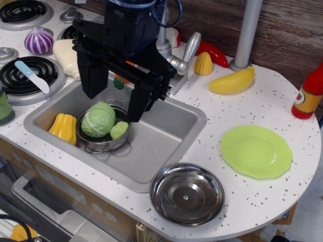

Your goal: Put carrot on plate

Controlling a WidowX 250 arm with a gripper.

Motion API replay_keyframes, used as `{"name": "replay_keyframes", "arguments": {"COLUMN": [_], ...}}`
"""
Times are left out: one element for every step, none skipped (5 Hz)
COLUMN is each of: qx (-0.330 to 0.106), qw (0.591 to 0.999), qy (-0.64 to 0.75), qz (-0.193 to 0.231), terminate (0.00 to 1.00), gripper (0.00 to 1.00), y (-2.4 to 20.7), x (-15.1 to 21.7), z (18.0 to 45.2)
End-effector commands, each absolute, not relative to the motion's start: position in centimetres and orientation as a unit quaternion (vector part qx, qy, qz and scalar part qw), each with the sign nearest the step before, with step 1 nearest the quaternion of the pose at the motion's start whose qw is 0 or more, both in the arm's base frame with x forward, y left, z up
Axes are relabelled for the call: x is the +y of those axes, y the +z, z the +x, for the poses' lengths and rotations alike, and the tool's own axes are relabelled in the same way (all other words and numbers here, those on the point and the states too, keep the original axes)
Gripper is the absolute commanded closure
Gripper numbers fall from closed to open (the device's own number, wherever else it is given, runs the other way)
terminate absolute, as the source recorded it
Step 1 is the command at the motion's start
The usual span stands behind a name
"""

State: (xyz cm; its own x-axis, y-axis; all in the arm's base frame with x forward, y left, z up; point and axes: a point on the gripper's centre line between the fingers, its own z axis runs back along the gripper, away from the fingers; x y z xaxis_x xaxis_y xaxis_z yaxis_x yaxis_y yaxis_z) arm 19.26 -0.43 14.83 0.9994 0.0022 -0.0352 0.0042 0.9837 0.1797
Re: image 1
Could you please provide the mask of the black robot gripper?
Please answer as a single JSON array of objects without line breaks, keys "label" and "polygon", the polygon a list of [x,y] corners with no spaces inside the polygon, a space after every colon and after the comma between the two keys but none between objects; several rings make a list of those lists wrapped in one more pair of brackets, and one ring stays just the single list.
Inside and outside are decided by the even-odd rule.
[{"label": "black robot gripper", "polygon": [[156,47],[166,1],[106,1],[102,24],[75,20],[73,49],[84,93],[93,99],[107,87],[109,71],[134,84],[128,121],[139,122],[170,91],[177,73]]}]

